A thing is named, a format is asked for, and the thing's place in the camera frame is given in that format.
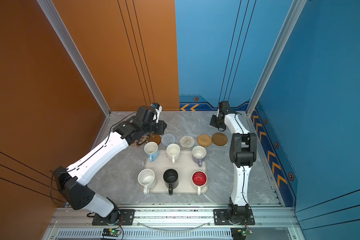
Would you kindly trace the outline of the red inside white mug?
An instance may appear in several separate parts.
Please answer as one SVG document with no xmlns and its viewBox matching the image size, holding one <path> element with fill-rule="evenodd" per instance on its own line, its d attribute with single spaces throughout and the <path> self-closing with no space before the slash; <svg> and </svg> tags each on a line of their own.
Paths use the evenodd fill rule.
<svg viewBox="0 0 360 240">
<path fill-rule="evenodd" d="M 196 171 L 192 175 L 192 187 L 195 189 L 197 195 L 201 195 L 207 191 L 208 178 L 206 173 Z"/>
</svg>

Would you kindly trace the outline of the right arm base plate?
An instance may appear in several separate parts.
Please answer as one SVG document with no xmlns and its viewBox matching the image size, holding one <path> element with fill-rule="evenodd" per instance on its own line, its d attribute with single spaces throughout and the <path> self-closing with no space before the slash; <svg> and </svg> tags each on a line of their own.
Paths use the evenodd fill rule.
<svg viewBox="0 0 360 240">
<path fill-rule="evenodd" d="M 217 226 L 237 225 L 237 226 L 254 226 L 256 224 L 255 217 L 251 209 L 245 214 L 229 215 L 227 209 L 214 209 L 214 223 Z"/>
</svg>

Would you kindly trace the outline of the tan rattan woven coaster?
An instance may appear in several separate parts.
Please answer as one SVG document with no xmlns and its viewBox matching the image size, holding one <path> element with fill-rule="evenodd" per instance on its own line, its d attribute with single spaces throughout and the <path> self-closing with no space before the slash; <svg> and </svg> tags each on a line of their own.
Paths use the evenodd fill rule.
<svg viewBox="0 0 360 240">
<path fill-rule="evenodd" d="M 202 134 L 200 136 L 197 137 L 197 142 L 200 146 L 202 147 L 209 147 L 213 141 L 212 141 L 212 137 L 206 134 Z"/>
</svg>

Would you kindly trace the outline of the cork paw print coaster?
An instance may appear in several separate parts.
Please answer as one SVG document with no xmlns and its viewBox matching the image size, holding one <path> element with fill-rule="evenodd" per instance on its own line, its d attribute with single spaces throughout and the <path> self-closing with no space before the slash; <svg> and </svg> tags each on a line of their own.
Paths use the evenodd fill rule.
<svg viewBox="0 0 360 240">
<path fill-rule="evenodd" d="M 142 136 L 140 140 L 136 140 L 133 144 L 131 144 L 131 147 L 137 147 L 144 145 L 147 142 L 148 136 Z"/>
</svg>

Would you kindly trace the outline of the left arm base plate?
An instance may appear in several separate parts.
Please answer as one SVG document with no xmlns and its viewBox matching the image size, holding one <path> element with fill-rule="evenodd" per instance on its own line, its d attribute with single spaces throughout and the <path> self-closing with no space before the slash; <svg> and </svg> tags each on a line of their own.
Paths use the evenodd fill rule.
<svg viewBox="0 0 360 240">
<path fill-rule="evenodd" d="M 121 209 L 112 211 L 108 216 L 101 217 L 95 214 L 93 226 L 131 226 L 135 217 L 134 209 Z"/>
</svg>

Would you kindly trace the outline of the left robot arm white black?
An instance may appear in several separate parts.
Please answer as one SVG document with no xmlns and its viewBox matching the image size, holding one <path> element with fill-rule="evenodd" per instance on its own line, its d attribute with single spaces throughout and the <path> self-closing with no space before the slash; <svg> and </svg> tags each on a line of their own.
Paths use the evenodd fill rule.
<svg viewBox="0 0 360 240">
<path fill-rule="evenodd" d="M 136 113 L 111 126 L 107 138 L 80 160 L 67 168 L 60 166 L 53 171 L 59 193 L 74 210 L 85 209 L 107 224 L 119 224 L 121 213 L 117 204 L 90 189 L 88 183 L 106 163 L 127 147 L 144 136 L 162 135 L 167 124 L 160 120 L 161 112 L 162 106 L 158 103 L 139 107 Z"/>
</svg>

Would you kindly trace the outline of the blue grey woven coaster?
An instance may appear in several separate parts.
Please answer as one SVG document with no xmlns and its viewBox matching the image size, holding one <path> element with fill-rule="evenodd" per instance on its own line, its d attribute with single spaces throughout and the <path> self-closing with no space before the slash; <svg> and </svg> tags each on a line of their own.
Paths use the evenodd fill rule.
<svg viewBox="0 0 360 240">
<path fill-rule="evenodd" d="M 162 136 L 161 143 L 164 146 L 169 146 L 176 143 L 176 137 L 173 134 L 165 134 Z"/>
</svg>

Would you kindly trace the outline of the white woven rope coaster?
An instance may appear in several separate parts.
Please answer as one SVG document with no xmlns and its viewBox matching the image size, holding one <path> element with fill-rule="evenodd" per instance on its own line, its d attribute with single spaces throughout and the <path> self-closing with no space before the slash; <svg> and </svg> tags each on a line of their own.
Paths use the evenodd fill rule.
<svg viewBox="0 0 360 240">
<path fill-rule="evenodd" d="M 183 148 L 189 149 L 195 145 L 195 139 L 191 136 L 183 136 L 180 138 L 179 143 Z"/>
</svg>

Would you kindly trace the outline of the plain brown cork coaster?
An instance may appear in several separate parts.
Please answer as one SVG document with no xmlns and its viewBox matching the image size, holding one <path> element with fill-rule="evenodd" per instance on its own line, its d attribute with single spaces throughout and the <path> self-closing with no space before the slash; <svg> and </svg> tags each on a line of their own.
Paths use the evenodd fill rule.
<svg viewBox="0 0 360 240">
<path fill-rule="evenodd" d="M 212 136 L 212 141 L 217 146 L 224 146 L 228 142 L 228 137 L 223 133 L 215 133 Z"/>
</svg>

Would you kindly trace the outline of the glossy brown round coaster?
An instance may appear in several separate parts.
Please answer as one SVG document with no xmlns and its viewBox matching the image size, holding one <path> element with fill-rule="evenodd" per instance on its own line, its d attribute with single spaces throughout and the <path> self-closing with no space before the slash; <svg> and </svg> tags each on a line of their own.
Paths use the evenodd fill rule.
<svg viewBox="0 0 360 240">
<path fill-rule="evenodd" d="M 154 142 L 156 143 L 157 145 L 159 145 L 162 141 L 162 137 L 160 135 L 151 135 L 149 138 L 148 138 L 148 143 L 150 142 Z"/>
</svg>

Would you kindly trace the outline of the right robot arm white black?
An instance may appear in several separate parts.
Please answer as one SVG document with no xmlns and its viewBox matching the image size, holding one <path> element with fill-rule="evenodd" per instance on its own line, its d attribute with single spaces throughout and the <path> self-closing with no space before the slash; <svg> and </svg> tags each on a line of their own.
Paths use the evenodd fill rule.
<svg viewBox="0 0 360 240">
<path fill-rule="evenodd" d="M 254 225 L 255 219 L 248 201 L 249 176 L 257 159 L 257 135 L 242 124 L 239 113 L 230 108 L 228 101 L 219 103 L 218 112 L 210 125 L 232 134 L 229 157 L 234 166 L 234 183 L 228 204 L 228 220 L 233 225 Z"/>
</svg>

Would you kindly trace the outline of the light blue mug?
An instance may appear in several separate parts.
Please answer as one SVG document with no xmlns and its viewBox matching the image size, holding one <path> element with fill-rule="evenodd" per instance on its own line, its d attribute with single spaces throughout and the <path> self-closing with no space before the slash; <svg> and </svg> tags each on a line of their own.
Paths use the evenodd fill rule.
<svg viewBox="0 0 360 240">
<path fill-rule="evenodd" d="M 154 160 L 156 160 L 160 154 L 158 144 L 155 142 L 149 142 L 149 143 L 145 144 L 144 151 L 147 154 L 147 157 L 150 162 L 153 162 Z"/>
</svg>

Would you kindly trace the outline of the lavender mug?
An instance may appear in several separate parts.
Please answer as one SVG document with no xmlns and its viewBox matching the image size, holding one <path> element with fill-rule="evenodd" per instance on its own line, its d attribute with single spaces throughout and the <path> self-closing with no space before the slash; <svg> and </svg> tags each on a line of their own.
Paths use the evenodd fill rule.
<svg viewBox="0 0 360 240">
<path fill-rule="evenodd" d="M 203 166 L 203 162 L 205 161 L 206 155 L 207 155 L 207 150 L 202 146 L 195 146 L 192 149 L 193 161 L 200 168 Z"/>
</svg>

